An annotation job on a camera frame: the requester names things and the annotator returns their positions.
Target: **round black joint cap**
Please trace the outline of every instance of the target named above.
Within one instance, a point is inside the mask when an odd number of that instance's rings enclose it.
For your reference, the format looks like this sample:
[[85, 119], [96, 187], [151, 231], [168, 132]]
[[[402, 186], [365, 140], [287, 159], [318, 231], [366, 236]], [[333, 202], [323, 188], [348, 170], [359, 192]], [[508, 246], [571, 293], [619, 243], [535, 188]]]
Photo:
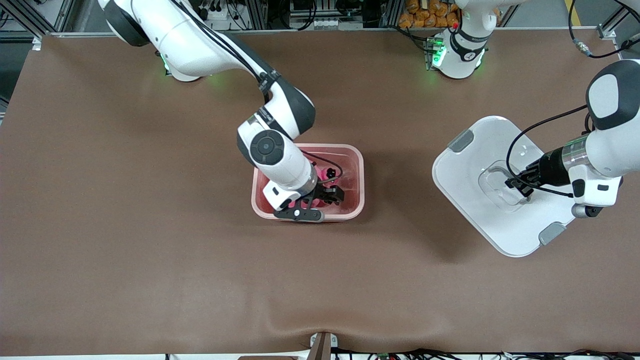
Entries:
[[284, 140], [274, 130], [263, 130], [251, 141], [251, 157], [261, 165], [276, 165], [284, 156]]

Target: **yellow stripe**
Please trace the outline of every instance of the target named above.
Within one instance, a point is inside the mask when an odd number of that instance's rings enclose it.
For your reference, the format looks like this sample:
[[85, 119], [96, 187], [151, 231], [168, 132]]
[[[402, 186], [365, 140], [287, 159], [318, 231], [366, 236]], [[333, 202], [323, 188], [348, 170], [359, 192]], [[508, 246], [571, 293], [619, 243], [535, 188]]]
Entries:
[[[566, 5], [567, 11], [569, 11], [569, 8], [571, 7], [571, 1], [572, 0], [564, 0], [564, 4]], [[575, 6], [573, 7], [571, 22], [573, 23], [573, 26], [582, 26], [582, 24], [580, 23], [580, 18], [578, 18], [578, 11], [575, 9]]]

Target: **pink container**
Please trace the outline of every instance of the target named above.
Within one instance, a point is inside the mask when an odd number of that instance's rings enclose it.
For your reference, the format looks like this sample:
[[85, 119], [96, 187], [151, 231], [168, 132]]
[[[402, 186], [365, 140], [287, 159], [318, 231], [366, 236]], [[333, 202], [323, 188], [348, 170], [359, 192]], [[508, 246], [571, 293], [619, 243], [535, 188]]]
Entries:
[[[336, 185], [344, 190], [344, 202], [338, 205], [326, 205], [320, 202], [316, 207], [324, 213], [325, 222], [338, 222], [355, 218], [364, 207], [364, 161], [358, 149], [351, 145], [333, 143], [298, 143], [300, 149], [334, 161], [342, 167], [344, 175], [336, 181]], [[317, 163], [319, 174], [333, 167], [321, 160], [307, 158]], [[258, 216], [265, 219], [280, 220], [273, 216], [273, 208], [264, 197], [262, 189], [269, 179], [257, 168], [253, 171], [253, 189], [251, 205]]]

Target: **brown tabletop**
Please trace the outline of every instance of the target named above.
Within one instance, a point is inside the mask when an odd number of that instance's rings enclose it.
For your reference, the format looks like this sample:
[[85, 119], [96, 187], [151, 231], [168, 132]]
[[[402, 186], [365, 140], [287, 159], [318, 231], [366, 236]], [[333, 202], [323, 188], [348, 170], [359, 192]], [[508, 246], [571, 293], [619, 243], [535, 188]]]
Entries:
[[[0, 127], [1, 355], [299, 350], [316, 331], [364, 351], [639, 350], [639, 176], [520, 259], [431, 178], [477, 119], [524, 127], [584, 104], [614, 58], [586, 58], [566, 31], [497, 31], [455, 81], [393, 32], [243, 39], [315, 103], [299, 142], [361, 150], [363, 213], [305, 225], [253, 212], [235, 136], [262, 101], [247, 73], [179, 83], [152, 47], [46, 38]], [[531, 138], [554, 149], [583, 116]]]

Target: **pink plastic bin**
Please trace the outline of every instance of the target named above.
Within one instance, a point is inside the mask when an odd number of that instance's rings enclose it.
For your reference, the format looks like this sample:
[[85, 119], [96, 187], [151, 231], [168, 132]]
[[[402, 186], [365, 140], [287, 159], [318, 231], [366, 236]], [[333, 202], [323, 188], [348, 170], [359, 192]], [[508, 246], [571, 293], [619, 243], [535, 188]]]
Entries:
[[[351, 145], [333, 143], [299, 143], [296, 145], [304, 151], [340, 164], [344, 171], [344, 175], [336, 182], [336, 185], [344, 190], [344, 202], [339, 206], [336, 204], [326, 205], [321, 202], [317, 207], [324, 213], [324, 221], [339, 222], [357, 217], [364, 207], [364, 161], [360, 151]], [[309, 160], [315, 161], [316, 168], [320, 171], [334, 167], [315, 158], [309, 158]], [[262, 189], [268, 182], [269, 179], [260, 170], [256, 168], [253, 171], [251, 205], [258, 216], [280, 220], [273, 216], [273, 208], [262, 193]]]

